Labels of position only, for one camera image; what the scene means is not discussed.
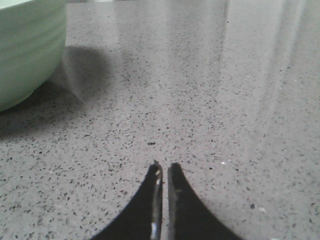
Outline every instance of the black object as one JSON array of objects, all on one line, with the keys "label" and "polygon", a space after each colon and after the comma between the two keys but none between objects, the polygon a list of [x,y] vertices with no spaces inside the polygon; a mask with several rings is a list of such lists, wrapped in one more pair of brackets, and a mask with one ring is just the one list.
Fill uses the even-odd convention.
[{"label": "black object", "polygon": [[168,194],[169,240],[242,240],[205,207],[178,163],[168,170]]},{"label": "black object", "polygon": [[162,180],[162,168],[155,162],[125,209],[91,240],[159,240]]}]

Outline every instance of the speckled countertop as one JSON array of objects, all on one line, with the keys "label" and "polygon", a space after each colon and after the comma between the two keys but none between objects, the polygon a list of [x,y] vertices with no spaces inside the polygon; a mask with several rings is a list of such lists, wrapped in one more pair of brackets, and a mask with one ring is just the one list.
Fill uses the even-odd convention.
[{"label": "speckled countertop", "polygon": [[90,238],[153,160],[179,161],[246,240],[320,239],[319,12],[316,0],[68,4],[62,63],[0,113],[0,239]]}]

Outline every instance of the green bowl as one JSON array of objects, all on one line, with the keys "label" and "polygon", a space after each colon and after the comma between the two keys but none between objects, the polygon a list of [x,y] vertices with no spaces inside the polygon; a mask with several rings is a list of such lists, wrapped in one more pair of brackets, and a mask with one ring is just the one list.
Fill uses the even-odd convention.
[{"label": "green bowl", "polygon": [[57,67],[66,0],[0,0],[0,111],[29,97]]}]

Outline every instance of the countertop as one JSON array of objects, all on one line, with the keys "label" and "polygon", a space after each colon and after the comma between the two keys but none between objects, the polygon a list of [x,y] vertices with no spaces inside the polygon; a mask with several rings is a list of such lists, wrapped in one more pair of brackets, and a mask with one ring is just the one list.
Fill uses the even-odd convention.
[{"label": "countertop", "polygon": [[162,239],[174,162],[244,239],[320,239],[319,12],[316,0],[67,4],[61,64],[0,113],[0,239],[89,239],[154,160]]}]

